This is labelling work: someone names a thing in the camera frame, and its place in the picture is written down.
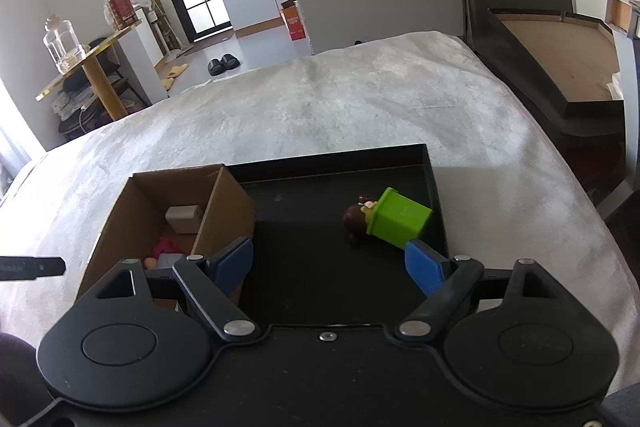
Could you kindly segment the person's hand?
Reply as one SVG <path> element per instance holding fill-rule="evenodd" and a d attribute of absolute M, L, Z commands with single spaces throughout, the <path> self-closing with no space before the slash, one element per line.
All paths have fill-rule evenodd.
<path fill-rule="evenodd" d="M 18 426 L 50 405 L 52 397 L 40 375 L 36 350 L 13 335 L 1 334 L 1 415 Z"/>

